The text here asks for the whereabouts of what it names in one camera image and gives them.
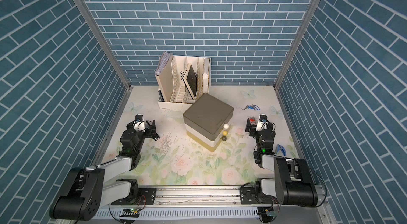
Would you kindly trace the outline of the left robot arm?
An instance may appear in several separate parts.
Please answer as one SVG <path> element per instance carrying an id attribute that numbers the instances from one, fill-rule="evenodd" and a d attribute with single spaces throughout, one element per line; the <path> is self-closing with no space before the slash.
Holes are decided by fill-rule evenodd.
<path id="1" fill-rule="evenodd" d="M 89 221 L 104 206 L 130 206 L 124 213 L 138 217 L 146 206 L 153 205 L 156 189 L 140 189 L 135 179 L 117 179 L 110 185 L 107 182 L 135 169 L 141 159 L 145 139 L 158 140 L 159 137 L 155 121 L 136 115 L 123 132 L 120 138 L 122 150 L 114 159 L 69 171 L 50 206 L 50 217 Z"/>

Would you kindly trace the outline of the white file organizer rack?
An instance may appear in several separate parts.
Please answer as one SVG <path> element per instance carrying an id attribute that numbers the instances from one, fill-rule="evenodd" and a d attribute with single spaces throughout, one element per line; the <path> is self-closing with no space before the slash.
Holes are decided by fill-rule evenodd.
<path id="1" fill-rule="evenodd" d="M 210 90 L 210 58 L 175 56 L 164 52 L 155 71 L 159 85 L 158 105 L 167 111 L 186 111 Z"/>

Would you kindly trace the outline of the floral table mat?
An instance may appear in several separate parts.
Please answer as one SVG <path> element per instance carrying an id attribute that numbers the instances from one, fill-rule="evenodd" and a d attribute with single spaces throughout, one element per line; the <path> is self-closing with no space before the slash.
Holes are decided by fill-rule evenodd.
<path id="1" fill-rule="evenodd" d="M 116 157 L 122 149 L 120 137 L 135 115 L 155 121 L 160 138 L 145 140 L 137 167 L 121 175 L 140 185 L 240 185 L 274 174 L 254 162 L 254 138 L 245 132 L 247 118 L 265 114 L 276 125 L 275 145 L 282 145 L 289 158 L 297 158 L 282 108 L 271 86 L 213 86 L 210 94 L 234 107 L 227 139 L 210 152 L 187 135 L 181 111 L 167 111 L 158 105 L 156 86 L 134 87 L 112 135 L 103 161 Z M 244 108 L 255 104 L 260 110 Z"/>

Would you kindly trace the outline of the red key ring keys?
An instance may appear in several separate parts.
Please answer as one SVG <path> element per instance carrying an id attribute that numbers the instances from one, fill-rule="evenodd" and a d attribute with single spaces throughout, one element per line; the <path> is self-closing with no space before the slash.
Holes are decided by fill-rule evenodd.
<path id="1" fill-rule="evenodd" d="M 257 124 L 256 118 L 255 117 L 250 117 L 249 121 L 251 124 Z"/>

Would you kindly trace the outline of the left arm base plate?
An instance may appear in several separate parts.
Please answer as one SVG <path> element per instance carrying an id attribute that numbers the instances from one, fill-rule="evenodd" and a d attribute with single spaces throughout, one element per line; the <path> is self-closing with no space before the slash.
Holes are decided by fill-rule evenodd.
<path id="1" fill-rule="evenodd" d="M 157 188 L 138 188 L 126 198 L 113 201 L 112 206 L 152 206 L 155 201 Z"/>

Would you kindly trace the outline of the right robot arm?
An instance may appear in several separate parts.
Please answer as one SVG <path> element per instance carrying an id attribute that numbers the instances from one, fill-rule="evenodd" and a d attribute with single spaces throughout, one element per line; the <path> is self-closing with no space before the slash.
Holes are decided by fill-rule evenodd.
<path id="1" fill-rule="evenodd" d="M 263 117 L 260 121 L 247 119 L 245 132 L 253 137 L 254 162 L 269 170 L 273 178 L 258 178 L 252 189 L 249 184 L 240 188 L 241 203 L 291 205 L 316 208 L 320 206 L 311 169 L 304 159 L 278 156 L 273 150 L 276 125 Z"/>

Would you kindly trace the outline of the black framed tablet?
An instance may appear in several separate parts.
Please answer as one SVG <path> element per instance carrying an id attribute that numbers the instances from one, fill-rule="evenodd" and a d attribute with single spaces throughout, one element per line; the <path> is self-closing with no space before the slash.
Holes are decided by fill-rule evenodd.
<path id="1" fill-rule="evenodd" d="M 182 80 L 192 100 L 195 100 L 197 97 L 197 75 L 195 74 L 192 64 L 187 64 Z"/>

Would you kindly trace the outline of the aluminium mounting rail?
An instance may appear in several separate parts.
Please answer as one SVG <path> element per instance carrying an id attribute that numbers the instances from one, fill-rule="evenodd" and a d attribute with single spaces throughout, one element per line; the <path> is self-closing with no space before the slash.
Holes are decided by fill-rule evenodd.
<path id="1" fill-rule="evenodd" d="M 278 217 L 271 224 L 334 224 L 336 220 L 327 203 L 319 208 L 290 205 L 242 205 L 241 186 L 157 186 L 152 206 L 146 206 L 138 218 L 120 219 L 119 215 L 130 206 L 100 207 L 89 220 L 112 220 L 114 223 L 135 224 L 146 221 L 170 221 L 189 219 L 257 219 L 258 208 L 279 210 Z"/>

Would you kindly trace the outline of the blue clip on mat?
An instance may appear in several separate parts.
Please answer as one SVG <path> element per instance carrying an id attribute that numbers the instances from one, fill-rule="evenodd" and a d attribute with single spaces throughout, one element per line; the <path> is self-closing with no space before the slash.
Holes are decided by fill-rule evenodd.
<path id="1" fill-rule="evenodd" d="M 286 153 L 285 148 L 282 145 L 278 144 L 276 146 L 275 155 L 280 156 L 280 157 L 286 157 L 287 153 Z"/>

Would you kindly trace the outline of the purple paper folder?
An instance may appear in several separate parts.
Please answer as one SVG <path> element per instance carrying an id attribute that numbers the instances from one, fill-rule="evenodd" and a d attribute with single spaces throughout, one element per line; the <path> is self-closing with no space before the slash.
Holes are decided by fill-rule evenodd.
<path id="1" fill-rule="evenodd" d="M 158 67 L 155 71 L 156 77 L 159 77 L 165 66 L 167 65 L 168 62 L 172 61 L 173 54 L 170 52 L 164 51 L 160 57 Z"/>

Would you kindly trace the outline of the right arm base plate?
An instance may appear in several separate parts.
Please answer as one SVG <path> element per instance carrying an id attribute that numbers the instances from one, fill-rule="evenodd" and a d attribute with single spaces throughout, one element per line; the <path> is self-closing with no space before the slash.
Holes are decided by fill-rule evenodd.
<path id="1" fill-rule="evenodd" d="M 242 205 L 265 204 L 278 205 L 278 200 L 275 196 L 263 194 L 252 186 L 240 187 L 240 202 Z"/>

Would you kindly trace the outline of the right green circuit board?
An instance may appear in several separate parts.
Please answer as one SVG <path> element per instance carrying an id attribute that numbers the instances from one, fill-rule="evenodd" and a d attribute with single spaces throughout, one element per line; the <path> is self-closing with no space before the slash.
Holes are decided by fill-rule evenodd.
<path id="1" fill-rule="evenodd" d="M 259 220 L 263 224 L 272 223 L 279 215 L 279 210 L 274 208 L 258 208 Z"/>

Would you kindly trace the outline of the blue tag keys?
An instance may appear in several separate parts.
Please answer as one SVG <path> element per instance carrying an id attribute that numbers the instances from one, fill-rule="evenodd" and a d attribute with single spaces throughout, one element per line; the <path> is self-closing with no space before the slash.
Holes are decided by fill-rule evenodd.
<path id="1" fill-rule="evenodd" d="M 257 105 L 255 105 L 255 104 L 247 105 L 247 106 L 244 108 L 244 110 L 246 110 L 246 109 L 251 109 L 251 110 L 255 110 L 255 111 L 259 111 L 259 110 L 260 110 L 260 108 L 259 108 Z"/>

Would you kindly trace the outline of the olive drawer cabinet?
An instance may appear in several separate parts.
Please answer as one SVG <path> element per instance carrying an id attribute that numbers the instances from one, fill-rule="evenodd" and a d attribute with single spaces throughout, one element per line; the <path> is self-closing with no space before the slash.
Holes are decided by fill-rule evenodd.
<path id="1" fill-rule="evenodd" d="M 183 113 L 187 135 L 214 152 L 222 139 L 221 132 L 228 124 L 234 112 L 234 107 L 204 93 L 195 103 Z"/>

